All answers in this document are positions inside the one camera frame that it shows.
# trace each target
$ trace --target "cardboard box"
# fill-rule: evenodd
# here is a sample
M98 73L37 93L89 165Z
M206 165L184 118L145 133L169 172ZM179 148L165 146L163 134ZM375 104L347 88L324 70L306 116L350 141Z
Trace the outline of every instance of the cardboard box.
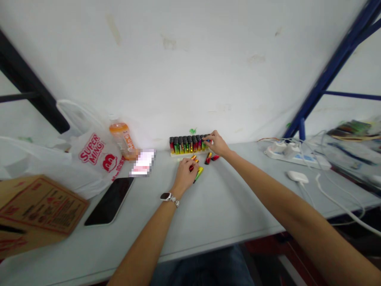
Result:
M88 205L44 175L0 182L0 259L64 240Z

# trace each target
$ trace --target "white plastic bag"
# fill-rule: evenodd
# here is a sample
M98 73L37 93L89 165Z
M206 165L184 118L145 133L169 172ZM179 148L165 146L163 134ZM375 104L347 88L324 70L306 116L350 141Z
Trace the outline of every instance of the white plastic bag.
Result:
M125 159L101 122L86 108L69 100L59 100L57 108L70 124L53 148L0 136L0 159L17 155L7 164L7 177L44 174L69 190L89 199L114 181Z

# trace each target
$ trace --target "smartphone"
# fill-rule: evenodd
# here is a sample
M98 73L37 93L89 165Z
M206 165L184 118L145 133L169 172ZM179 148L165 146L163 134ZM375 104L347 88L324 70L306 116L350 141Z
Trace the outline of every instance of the smartphone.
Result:
M133 180L134 178L116 179L85 221L85 226L112 223L127 197L127 192Z

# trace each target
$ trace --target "black metal frame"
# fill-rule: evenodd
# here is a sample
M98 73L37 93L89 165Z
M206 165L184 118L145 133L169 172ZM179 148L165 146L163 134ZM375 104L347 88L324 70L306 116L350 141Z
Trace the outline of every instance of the black metal frame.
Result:
M56 100L0 31L0 70L21 92L0 96L0 103L27 99L60 133L70 126L56 107Z

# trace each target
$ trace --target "hand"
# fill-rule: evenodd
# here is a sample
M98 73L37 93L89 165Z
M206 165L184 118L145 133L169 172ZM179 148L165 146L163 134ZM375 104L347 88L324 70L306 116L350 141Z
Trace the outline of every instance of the hand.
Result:
M227 146L226 142L222 139L220 134L218 134L217 130L214 130L210 135L203 138L203 140L213 140L213 144L205 141L205 144L217 155L224 157L231 150Z
M193 170L190 172L189 167L193 166ZM185 191L193 184L199 165L194 160L184 158L177 169L175 183L171 189L171 193L176 199L181 199Z

